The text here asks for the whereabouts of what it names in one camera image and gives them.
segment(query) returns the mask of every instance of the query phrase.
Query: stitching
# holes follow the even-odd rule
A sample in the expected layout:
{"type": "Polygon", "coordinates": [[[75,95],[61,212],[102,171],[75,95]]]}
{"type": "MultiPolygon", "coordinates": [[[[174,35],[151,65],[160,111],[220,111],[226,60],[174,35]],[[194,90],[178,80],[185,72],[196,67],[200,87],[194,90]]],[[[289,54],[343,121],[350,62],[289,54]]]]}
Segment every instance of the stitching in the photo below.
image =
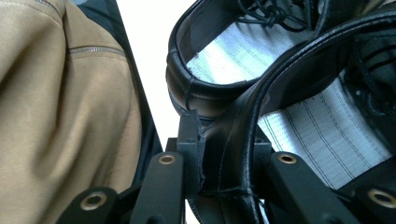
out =
{"type": "Polygon", "coordinates": [[[309,157],[309,159],[312,161],[312,163],[314,164],[314,166],[317,168],[317,170],[319,171],[319,173],[321,174],[321,176],[324,178],[324,181],[327,183],[328,186],[331,186],[332,189],[334,189],[334,185],[332,184],[332,182],[330,181],[330,179],[324,174],[323,170],[320,168],[320,166],[318,165],[317,161],[315,160],[315,158],[312,156],[311,152],[308,150],[308,147],[306,146],[303,138],[300,136],[300,133],[297,132],[297,128],[290,116],[289,110],[286,108],[285,109],[285,114],[286,117],[288,118],[288,121],[291,125],[291,128],[294,130],[294,133],[297,136],[297,139],[299,140],[301,146],[303,147],[303,150],[305,151],[306,155],[309,157]]]}
{"type": "MultiPolygon", "coordinates": [[[[219,200],[238,200],[238,199],[243,200],[243,198],[246,199],[246,197],[248,197],[248,199],[250,200],[250,202],[248,204],[257,203],[259,206],[264,208],[264,204],[260,200],[260,197],[257,196],[255,193],[253,193],[251,188],[246,188],[243,191],[238,191],[238,189],[239,188],[221,190],[221,191],[205,191],[205,192],[201,192],[200,195],[207,196],[207,197],[213,197],[213,198],[219,199],[219,200]]],[[[223,215],[224,209],[223,209],[222,205],[223,205],[223,203],[222,203],[222,201],[220,201],[221,217],[224,218],[224,215],[223,215]]],[[[252,208],[255,210],[253,212],[253,214],[256,214],[257,216],[262,215],[262,212],[260,210],[257,211],[254,205],[252,205],[252,208]]],[[[260,221],[257,219],[258,218],[257,216],[255,216],[255,219],[256,219],[256,222],[259,223],[260,221]]]]}
{"type": "Polygon", "coordinates": [[[332,86],[332,88],[335,91],[335,95],[337,96],[337,99],[339,102],[341,103],[341,106],[344,108],[344,110],[346,111],[346,115],[347,117],[352,121],[352,123],[354,124],[354,126],[360,131],[361,135],[363,135],[364,139],[367,140],[367,142],[370,143],[370,145],[372,146],[372,148],[376,151],[376,153],[382,157],[383,160],[386,159],[386,157],[380,152],[379,148],[374,144],[374,142],[367,136],[367,134],[361,129],[361,127],[358,125],[358,122],[351,116],[349,109],[347,109],[347,105],[344,103],[344,100],[342,100],[340,94],[338,91],[335,90],[335,86],[332,86]]]}
{"type": "Polygon", "coordinates": [[[233,117],[233,125],[231,126],[231,129],[230,129],[230,131],[228,131],[227,132],[227,140],[226,140],[226,142],[224,143],[224,147],[223,147],[223,153],[222,153],[222,155],[221,155],[221,160],[220,160],[220,164],[219,164],[219,180],[218,180],[218,189],[220,189],[220,182],[221,182],[221,173],[222,173],[222,164],[223,164],[223,162],[224,162],[224,156],[225,156],[225,153],[226,153],[226,147],[229,145],[229,142],[230,142],[230,138],[231,138],[231,135],[230,135],[230,133],[233,131],[233,128],[234,128],[234,123],[235,123],[235,118],[237,117],[237,115],[239,115],[239,111],[241,110],[241,108],[240,108],[240,106],[238,107],[238,110],[236,111],[236,113],[235,113],[235,116],[233,117]]]}
{"type": "Polygon", "coordinates": [[[233,59],[233,61],[234,61],[236,64],[238,64],[239,66],[241,66],[245,71],[248,71],[252,77],[255,77],[254,74],[251,73],[250,69],[248,69],[245,65],[241,64],[240,62],[238,62],[238,61],[235,59],[234,54],[231,53],[229,50],[227,50],[227,48],[225,48],[225,46],[224,46],[223,43],[219,42],[219,46],[224,50],[224,52],[227,53],[228,56],[230,56],[230,58],[233,59]]]}
{"type": "MultiPolygon", "coordinates": [[[[206,54],[206,57],[207,58],[211,58],[211,56],[209,55],[209,54],[207,54],[207,52],[205,51],[204,52],[204,54],[206,54]]],[[[195,65],[196,66],[196,68],[198,68],[198,70],[200,71],[200,73],[204,76],[204,77],[206,77],[207,79],[209,79],[210,81],[211,81],[211,83],[214,83],[215,82],[215,80],[213,79],[213,77],[212,76],[210,76],[207,72],[206,72],[206,70],[205,70],[205,67],[204,66],[202,66],[200,63],[196,63],[196,62],[192,62],[193,63],[193,65],[195,65]]],[[[188,67],[189,68],[189,73],[192,73],[192,71],[191,71],[191,65],[190,65],[190,67],[188,67]]]]}
{"type": "Polygon", "coordinates": [[[265,126],[267,126],[268,131],[270,132],[271,136],[273,137],[275,144],[277,145],[277,149],[279,151],[284,151],[282,146],[279,144],[279,141],[277,140],[277,137],[276,137],[273,129],[271,128],[271,123],[268,121],[268,118],[266,116],[264,116],[264,123],[265,123],[265,126]]]}
{"type": "Polygon", "coordinates": [[[184,106],[186,106],[186,110],[191,110],[190,109],[190,104],[189,104],[189,99],[190,99],[190,96],[191,96],[191,91],[190,91],[190,89],[191,89],[191,86],[194,84],[194,81],[195,81],[195,79],[194,78],[192,78],[192,77],[190,77],[189,78],[189,85],[187,86],[187,89],[184,91],[184,93],[183,93],[183,98],[184,98],[184,106]]]}
{"type": "Polygon", "coordinates": [[[112,177],[113,177],[113,174],[114,174],[114,171],[115,171],[116,161],[117,161],[117,159],[119,157],[122,156],[120,154],[120,150],[121,150],[121,147],[122,147],[123,140],[127,137],[126,132],[127,132],[128,128],[130,127],[129,124],[128,124],[128,121],[129,121],[129,119],[131,119],[131,117],[130,117],[131,111],[133,110],[134,102],[135,102],[136,98],[138,97],[136,94],[134,94],[134,91],[135,91],[135,89],[133,88],[132,91],[131,91],[131,95],[130,95],[130,97],[132,98],[132,101],[130,103],[129,110],[128,110],[128,113],[126,115],[125,121],[124,121],[125,124],[124,124],[124,127],[122,129],[122,135],[121,135],[121,137],[120,137],[120,139],[119,139],[119,141],[117,143],[117,152],[114,154],[114,158],[113,158],[114,160],[112,161],[111,169],[108,172],[108,177],[107,177],[108,183],[107,183],[107,186],[112,184],[112,182],[110,182],[110,181],[113,181],[112,177]]]}
{"type": "Polygon", "coordinates": [[[347,144],[353,149],[353,151],[358,155],[359,158],[361,158],[361,160],[363,161],[363,163],[366,165],[367,168],[370,168],[370,164],[369,162],[361,155],[361,153],[358,151],[358,149],[356,148],[355,145],[353,145],[349,138],[347,137],[347,135],[345,134],[345,132],[340,128],[340,126],[338,125],[338,123],[336,122],[335,118],[334,118],[334,114],[331,112],[329,105],[327,104],[326,100],[323,97],[323,94],[320,93],[319,94],[319,98],[321,100],[321,102],[325,105],[326,111],[328,112],[328,115],[330,116],[330,118],[332,119],[332,123],[334,124],[335,128],[338,130],[338,132],[341,134],[341,136],[345,139],[345,141],[347,142],[347,144]]]}
{"type": "Polygon", "coordinates": [[[304,103],[304,108],[306,110],[306,112],[308,113],[309,118],[311,119],[312,123],[315,126],[315,129],[317,130],[320,140],[324,143],[324,145],[326,146],[327,149],[329,149],[329,151],[332,153],[332,155],[337,159],[338,163],[343,167],[343,169],[346,171],[346,173],[349,175],[349,177],[354,178],[355,176],[350,173],[350,171],[347,169],[347,167],[344,165],[343,161],[338,157],[338,155],[334,152],[334,150],[332,149],[332,146],[329,144],[329,142],[326,140],[326,138],[324,137],[322,131],[320,130],[316,120],[314,119],[314,116],[312,115],[309,107],[306,105],[306,103],[304,103]]]}
{"type": "Polygon", "coordinates": [[[73,60],[78,60],[78,59],[86,59],[86,58],[109,58],[109,59],[115,59],[124,63],[128,63],[126,60],[116,58],[116,57],[110,57],[110,56],[96,56],[96,55],[87,55],[87,56],[76,56],[76,55],[69,55],[73,60]]]}
{"type": "Polygon", "coordinates": [[[58,8],[52,5],[52,3],[48,2],[47,0],[35,0],[37,3],[40,3],[46,7],[49,7],[51,10],[56,11],[56,14],[58,14],[59,17],[61,16],[61,13],[59,12],[58,8]]]}
{"type": "Polygon", "coordinates": [[[203,196],[226,196],[226,195],[251,195],[254,194],[252,187],[235,187],[230,189],[218,189],[218,190],[203,190],[200,192],[200,195],[203,196]]]}
{"type": "MultiPolygon", "coordinates": [[[[230,37],[233,39],[234,42],[238,43],[239,46],[243,46],[242,42],[234,35],[234,33],[230,32],[230,37]]],[[[257,61],[259,61],[262,65],[267,64],[264,60],[262,60],[262,59],[260,58],[261,55],[258,55],[257,53],[252,52],[252,50],[249,50],[249,49],[246,49],[246,48],[244,48],[244,50],[246,50],[247,53],[248,53],[250,56],[254,57],[254,58],[255,58],[257,61]]],[[[276,55],[277,55],[277,56],[276,56],[277,58],[281,55],[281,54],[279,55],[278,52],[271,52],[271,53],[273,53],[273,55],[276,54],[276,55]]],[[[262,72],[262,74],[259,75],[258,77],[257,77],[255,74],[253,74],[253,72],[252,72],[250,69],[248,69],[248,73],[253,77],[253,79],[258,79],[260,76],[262,76],[262,75],[265,73],[265,70],[264,70],[264,71],[262,72]]]]}
{"type": "MultiPolygon", "coordinates": [[[[273,74],[278,74],[280,71],[282,71],[282,73],[283,73],[283,71],[286,71],[289,68],[293,67],[295,64],[297,64],[303,57],[305,57],[309,53],[315,51],[316,49],[319,49],[320,46],[326,45],[328,42],[330,42],[331,40],[334,40],[335,38],[337,38],[339,36],[342,36],[346,33],[352,33],[352,31],[359,30],[362,27],[364,28],[369,25],[376,25],[376,24],[379,24],[384,21],[390,20],[389,22],[395,22],[395,16],[396,15],[390,14],[390,15],[383,16],[382,18],[378,18],[378,15],[374,14],[371,16],[372,18],[370,20],[360,21],[360,22],[358,22],[358,24],[354,24],[355,26],[353,26],[353,27],[350,27],[350,26],[352,26],[350,24],[349,24],[349,26],[343,27],[344,31],[342,31],[342,32],[339,32],[339,33],[331,32],[325,38],[311,42],[306,47],[306,49],[301,50],[300,56],[298,56],[294,61],[290,62],[290,64],[288,66],[286,66],[285,68],[282,68],[282,66],[279,66],[276,70],[273,71],[273,74]]],[[[282,77],[283,76],[280,76],[280,75],[276,76],[274,78],[274,80],[271,82],[270,86],[267,88],[267,91],[269,91],[278,82],[278,80],[281,79],[282,77]]]]}

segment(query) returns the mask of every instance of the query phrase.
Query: tan fabric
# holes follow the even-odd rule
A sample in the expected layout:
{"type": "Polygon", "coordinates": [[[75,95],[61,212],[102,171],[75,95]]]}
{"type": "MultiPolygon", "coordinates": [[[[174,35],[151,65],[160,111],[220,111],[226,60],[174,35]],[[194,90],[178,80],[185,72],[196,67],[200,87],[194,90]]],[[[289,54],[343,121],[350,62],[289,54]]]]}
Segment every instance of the tan fabric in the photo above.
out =
{"type": "Polygon", "coordinates": [[[55,223],[133,180],[140,112],[121,47],[68,1],[0,1],[0,223],[55,223]]]}
{"type": "Polygon", "coordinates": [[[366,14],[375,8],[382,7],[385,4],[394,2],[395,0],[369,0],[365,9],[363,10],[363,14],[366,14]]]}

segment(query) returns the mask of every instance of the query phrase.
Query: black leather padding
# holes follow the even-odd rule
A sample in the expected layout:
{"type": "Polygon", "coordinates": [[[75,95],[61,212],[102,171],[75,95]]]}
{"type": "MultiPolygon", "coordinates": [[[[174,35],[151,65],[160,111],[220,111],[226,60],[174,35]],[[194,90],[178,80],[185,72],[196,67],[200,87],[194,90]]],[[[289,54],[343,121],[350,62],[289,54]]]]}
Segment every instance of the black leather padding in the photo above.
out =
{"type": "Polygon", "coordinates": [[[298,101],[318,93],[347,63],[348,42],[353,35],[394,25],[396,11],[391,7],[340,25],[283,57],[238,97],[204,132],[205,182],[191,203],[198,218],[204,223],[263,223],[252,176],[260,113],[287,105],[289,98],[298,101]],[[301,91],[296,80],[305,80],[301,91]]]}
{"type": "MultiPolygon", "coordinates": [[[[249,6],[252,0],[243,0],[249,6]]],[[[321,35],[341,22],[354,18],[366,3],[361,0],[304,0],[306,21],[315,35],[321,35]]],[[[211,120],[221,114],[238,96],[260,78],[232,84],[202,81],[187,68],[187,62],[242,15],[236,0],[198,0],[178,20],[168,43],[166,81],[177,111],[197,110],[202,119],[211,120]]]]}

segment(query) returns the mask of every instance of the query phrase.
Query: seam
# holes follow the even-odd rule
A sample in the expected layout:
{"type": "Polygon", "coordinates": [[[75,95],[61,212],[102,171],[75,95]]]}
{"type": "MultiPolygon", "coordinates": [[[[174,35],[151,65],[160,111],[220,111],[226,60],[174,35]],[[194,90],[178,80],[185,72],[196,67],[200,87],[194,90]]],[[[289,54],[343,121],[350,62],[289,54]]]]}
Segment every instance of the seam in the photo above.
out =
{"type": "Polygon", "coordinates": [[[47,0],[35,0],[37,3],[44,5],[46,7],[49,7],[50,9],[56,11],[56,14],[58,14],[59,17],[61,16],[61,13],[59,12],[58,8],[56,8],[52,3],[48,2],[47,0]]]}
{"type": "Polygon", "coordinates": [[[239,115],[239,111],[240,111],[240,110],[241,110],[240,107],[238,107],[238,111],[236,111],[235,116],[233,117],[233,125],[232,125],[230,131],[227,132],[227,140],[226,140],[226,142],[224,143],[223,153],[222,153],[222,155],[221,155],[221,160],[220,160],[220,164],[219,164],[220,167],[219,167],[218,189],[220,189],[220,185],[221,185],[222,165],[223,165],[223,163],[224,163],[224,156],[225,156],[225,153],[226,153],[226,151],[227,151],[227,150],[226,150],[226,147],[227,147],[227,146],[229,145],[229,143],[230,143],[230,138],[231,138],[230,133],[233,132],[234,123],[235,123],[235,118],[237,117],[237,115],[239,115]]]}
{"type": "Polygon", "coordinates": [[[190,109],[190,104],[189,104],[189,99],[190,99],[190,95],[191,95],[191,86],[194,84],[194,79],[191,77],[189,78],[189,85],[187,87],[187,89],[183,92],[183,98],[184,98],[184,106],[186,106],[187,110],[191,110],[190,109]]]}
{"type": "Polygon", "coordinates": [[[133,104],[134,104],[134,100],[135,100],[133,91],[134,91],[134,88],[132,89],[131,94],[130,94],[130,97],[132,98],[132,101],[130,101],[129,110],[128,110],[128,113],[126,115],[125,121],[124,121],[124,127],[122,128],[122,134],[121,134],[121,137],[120,137],[120,139],[119,139],[119,141],[117,143],[117,152],[114,154],[114,158],[113,158],[111,166],[109,166],[111,168],[110,168],[110,170],[108,172],[108,177],[107,177],[107,182],[108,183],[106,184],[107,186],[109,186],[110,184],[114,184],[114,179],[113,179],[114,175],[113,174],[114,174],[115,167],[116,167],[116,161],[118,161],[118,158],[120,157],[120,151],[121,151],[122,143],[123,143],[123,140],[127,137],[126,136],[126,132],[127,132],[127,129],[130,127],[128,125],[128,121],[130,119],[131,111],[133,110],[133,104]]]}
{"type": "Polygon", "coordinates": [[[232,194],[235,195],[251,195],[253,194],[253,187],[235,187],[229,189],[219,189],[219,190],[202,190],[200,195],[211,196],[211,195],[219,195],[219,194],[232,194]]]}
{"type": "Polygon", "coordinates": [[[68,55],[71,59],[73,60],[78,60],[78,59],[86,59],[86,58],[108,58],[108,59],[114,59],[114,60],[118,60],[124,63],[128,63],[127,60],[123,60],[120,58],[116,58],[116,57],[111,57],[111,56],[95,56],[95,55],[88,55],[88,56],[72,56],[72,55],[68,55]]]}
{"type": "MultiPolygon", "coordinates": [[[[299,57],[297,57],[293,62],[290,62],[290,64],[288,66],[286,66],[285,68],[278,67],[273,72],[273,74],[278,74],[279,71],[288,70],[289,68],[293,67],[296,63],[298,63],[303,57],[306,57],[306,55],[310,54],[311,52],[315,51],[316,49],[319,49],[321,46],[326,45],[328,42],[330,42],[330,41],[332,41],[332,40],[334,40],[336,38],[339,38],[340,36],[344,35],[345,33],[352,33],[352,31],[359,30],[359,29],[364,28],[364,27],[369,26],[369,25],[376,25],[376,24],[379,24],[379,23],[384,22],[384,21],[388,21],[388,22],[395,22],[396,21],[395,20],[396,19],[396,15],[387,15],[387,16],[384,16],[384,17],[381,17],[381,18],[374,18],[375,16],[378,16],[378,15],[377,14],[371,15],[372,18],[370,19],[370,21],[368,21],[368,20],[360,21],[354,27],[343,27],[343,29],[345,29],[345,30],[343,32],[338,33],[338,34],[335,33],[335,32],[332,32],[328,36],[326,36],[326,38],[323,38],[324,40],[320,39],[319,41],[311,42],[309,44],[309,47],[306,50],[304,50],[299,57]]],[[[268,87],[267,91],[270,90],[275,85],[275,83],[277,83],[278,80],[280,78],[282,78],[282,77],[283,76],[280,76],[280,75],[276,76],[274,78],[274,80],[272,81],[272,83],[270,84],[270,86],[268,87]]]]}

